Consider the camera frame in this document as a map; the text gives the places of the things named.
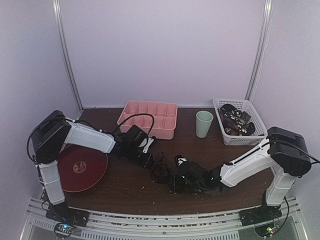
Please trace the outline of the dark floral patterned tie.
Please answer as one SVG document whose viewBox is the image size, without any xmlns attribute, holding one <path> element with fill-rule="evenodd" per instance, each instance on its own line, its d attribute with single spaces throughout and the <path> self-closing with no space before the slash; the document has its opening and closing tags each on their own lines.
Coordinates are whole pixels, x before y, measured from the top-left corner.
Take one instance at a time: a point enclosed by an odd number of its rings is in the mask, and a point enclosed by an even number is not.
<svg viewBox="0 0 320 240">
<path fill-rule="evenodd" d="M 151 179 L 157 184 L 166 184 L 171 177 L 171 168 L 165 162 L 165 154 L 161 152 L 151 168 Z"/>
</svg>

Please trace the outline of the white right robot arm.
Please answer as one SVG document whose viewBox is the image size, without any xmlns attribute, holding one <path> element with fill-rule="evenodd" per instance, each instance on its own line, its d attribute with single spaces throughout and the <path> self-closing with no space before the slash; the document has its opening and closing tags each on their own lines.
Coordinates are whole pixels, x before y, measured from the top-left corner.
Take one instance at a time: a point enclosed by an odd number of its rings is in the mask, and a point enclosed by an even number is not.
<svg viewBox="0 0 320 240">
<path fill-rule="evenodd" d="M 197 162 L 176 155 L 175 175 L 168 180 L 172 192 L 205 193 L 213 195 L 233 188 L 243 180 L 274 166 L 278 166 L 271 185 L 256 210 L 259 220 L 268 220 L 275 212 L 296 179 L 308 173 L 312 163 L 302 135 L 279 127 L 271 127 L 267 136 L 240 157 L 211 170 Z"/>
</svg>

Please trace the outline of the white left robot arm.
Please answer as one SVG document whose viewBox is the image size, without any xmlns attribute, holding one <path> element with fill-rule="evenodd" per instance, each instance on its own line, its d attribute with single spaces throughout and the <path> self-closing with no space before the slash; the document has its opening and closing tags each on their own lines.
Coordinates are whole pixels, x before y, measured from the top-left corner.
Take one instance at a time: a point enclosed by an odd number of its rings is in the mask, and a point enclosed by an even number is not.
<svg viewBox="0 0 320 240">
<path fill-rule="evenodd" d="M 67 118 L 62 111 L 55 110 L 31 131 L 26 152 L 38 169 L 40 183 L 53 205 L 53 215 L 67 222 L 72 218 L 72 211 L 63 204 L 66 200 L 58 170 L 58 156 L 65 145 L 86 147 L 146 167 L 152 160 L 149 149 L 155 142 L 154 136 L 137 125 L 125 133 L 109 132 L 85 120 Z"/>
</svg>

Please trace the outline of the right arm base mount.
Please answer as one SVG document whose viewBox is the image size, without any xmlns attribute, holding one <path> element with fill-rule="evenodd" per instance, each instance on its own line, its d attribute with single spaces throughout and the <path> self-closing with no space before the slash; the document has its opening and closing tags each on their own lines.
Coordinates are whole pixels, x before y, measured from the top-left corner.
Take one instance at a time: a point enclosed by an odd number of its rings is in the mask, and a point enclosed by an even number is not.
<svg viewBox="0 0 320 240">
<path fill-rule="evenodd" d="M 282 216 L 281 205 L 270 206 L 264 201 L 261 206 L 241 210 L 242 226 L 254 225 L 254 232 L 261 238 L 271 238 L 277 231 L 275 220 Z"/>
</svg>

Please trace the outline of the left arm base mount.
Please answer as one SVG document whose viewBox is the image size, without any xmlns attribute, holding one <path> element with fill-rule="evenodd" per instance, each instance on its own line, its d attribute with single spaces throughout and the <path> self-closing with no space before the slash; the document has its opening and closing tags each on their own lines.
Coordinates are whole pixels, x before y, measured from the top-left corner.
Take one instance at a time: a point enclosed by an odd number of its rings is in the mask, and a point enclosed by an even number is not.
<svg viewBox="0 0 320 240">
<path fill-rule="evenodd" d="M 53 205 L 46 200 L 41 204 L 42 208 L 44 203 L 48 203 L 45 217 L 56 222 L 53 233 L 59 239 L 69 238 L 77 227 L 87 226 L 90 216 L 88 211 L 70 208 L 66 201 Z"/>
</svg>

